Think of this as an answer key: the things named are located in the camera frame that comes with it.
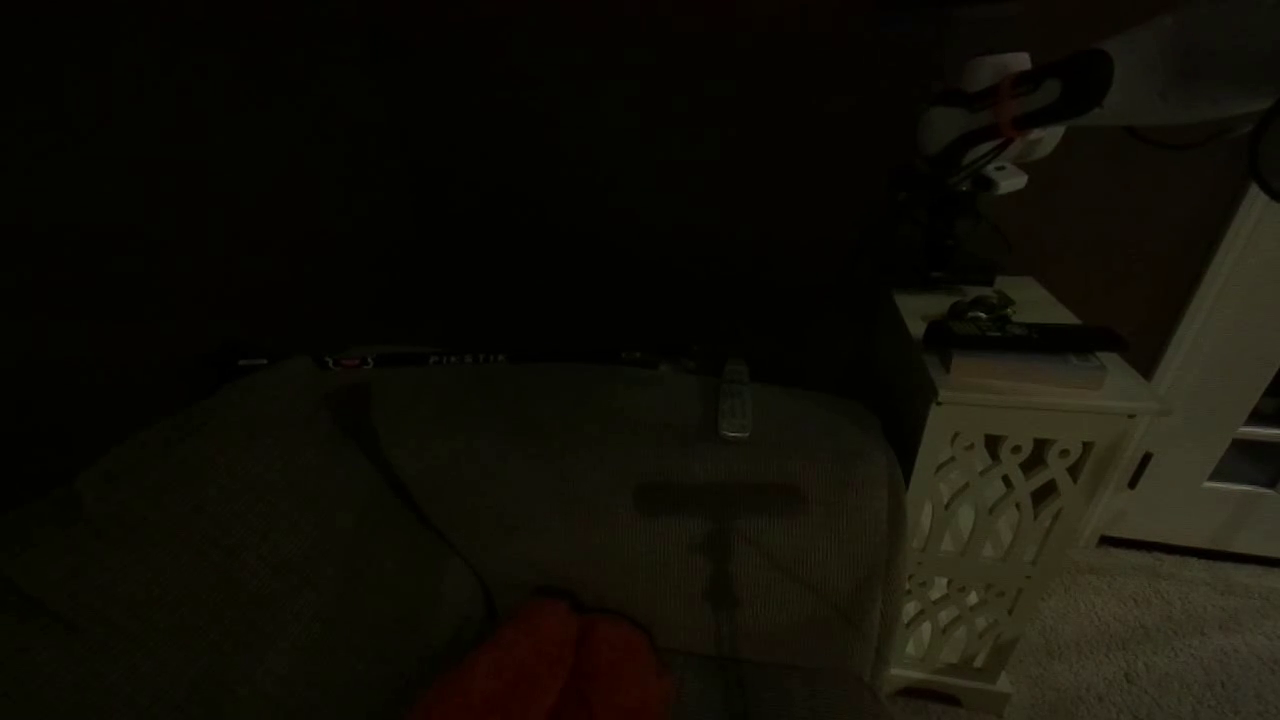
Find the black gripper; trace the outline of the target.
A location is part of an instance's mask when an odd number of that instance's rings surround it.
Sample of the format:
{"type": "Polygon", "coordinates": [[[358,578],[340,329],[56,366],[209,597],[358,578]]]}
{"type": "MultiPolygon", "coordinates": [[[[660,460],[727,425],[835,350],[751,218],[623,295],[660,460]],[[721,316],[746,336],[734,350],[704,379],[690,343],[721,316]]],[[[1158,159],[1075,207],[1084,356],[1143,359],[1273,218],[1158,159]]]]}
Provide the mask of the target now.
{"type": "Polygon", "coordinates": [[[981,196],[956,189],[949,176],[930,176],[922,184],[922,237],[921,237],[921,263],[922,278],[940,287],[994,278],[994,263],[981,252],[981,196]]]}

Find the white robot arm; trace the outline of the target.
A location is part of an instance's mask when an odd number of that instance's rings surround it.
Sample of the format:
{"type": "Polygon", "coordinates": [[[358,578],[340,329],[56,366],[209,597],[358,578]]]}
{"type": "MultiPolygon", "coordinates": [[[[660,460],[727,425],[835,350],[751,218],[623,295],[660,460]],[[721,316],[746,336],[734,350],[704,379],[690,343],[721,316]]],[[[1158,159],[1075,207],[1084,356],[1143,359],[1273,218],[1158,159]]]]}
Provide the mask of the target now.
{"type": "Polygon", "coordinates": [[[986,278],[966,269],[962,225],[983,196],[1011,196],[1067,127],[1158,127],[1276,117],[1276,50],[1258,38],[1107,38],[1035,62],[977,56],[921,117],[922,248],[916,283],[986,278]]]}

